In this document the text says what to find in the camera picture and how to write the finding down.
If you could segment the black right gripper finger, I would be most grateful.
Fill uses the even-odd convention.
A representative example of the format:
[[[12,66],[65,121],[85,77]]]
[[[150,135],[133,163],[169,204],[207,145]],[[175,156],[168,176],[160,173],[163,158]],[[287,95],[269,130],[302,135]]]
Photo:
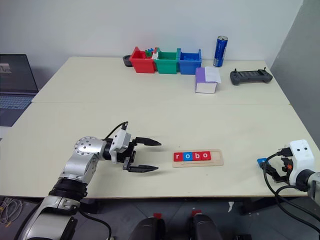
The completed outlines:
[[[266,174],[270,175],[274,181],[279,181],[281,176],[278,174],[277,170],[271,165],[265,165],[263,170]]]

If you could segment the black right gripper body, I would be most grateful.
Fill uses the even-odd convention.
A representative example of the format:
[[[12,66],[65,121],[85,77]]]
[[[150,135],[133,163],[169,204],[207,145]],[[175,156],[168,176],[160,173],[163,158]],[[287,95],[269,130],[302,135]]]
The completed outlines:
[[[284,156],[282,156],[280,159],[283,162],[283,166],[281,167],[281,170],[282,170],[282,172],[285,173],[285,175],[279,175],[278,173],[276,173],[276,177],[275,177],[274,181],[276,183],[286,183],[287,185],[289,185],[290,184],[290,175],[293,170],[293,161],[291,158],[284,157]]]

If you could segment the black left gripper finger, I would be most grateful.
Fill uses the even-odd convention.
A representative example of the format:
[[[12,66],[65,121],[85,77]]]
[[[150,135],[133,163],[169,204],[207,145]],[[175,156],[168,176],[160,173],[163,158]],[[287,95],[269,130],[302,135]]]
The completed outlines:
[[[135,145],[137,144],[143,144],[145,146],[161,146],[162,144],[156,140],[153,140],[151,138],[146,138],[146,137],[136,137],[135,140]]]
[[[123,169],[131,173],[147,173],[147,172],[158,170],[159,168],[156,166],[150,166],[150,165],[132,166],[130,164],[124,164]]]

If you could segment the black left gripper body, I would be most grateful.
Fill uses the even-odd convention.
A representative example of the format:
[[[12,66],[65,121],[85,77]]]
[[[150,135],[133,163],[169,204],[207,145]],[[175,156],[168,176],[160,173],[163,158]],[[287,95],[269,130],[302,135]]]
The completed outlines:
[[[135,146],[136,145],[137,145],[137,141],[136,141],[136,139],[133,139],[129,143],[128,148],[124,152],[117,153],[117,155],[116,155],[117,162],[123,164],[123,166],[122,166],[123,169],[135,169],[136,168],[136,166],[132,165],[135,160],[135,155],[136,155]]]

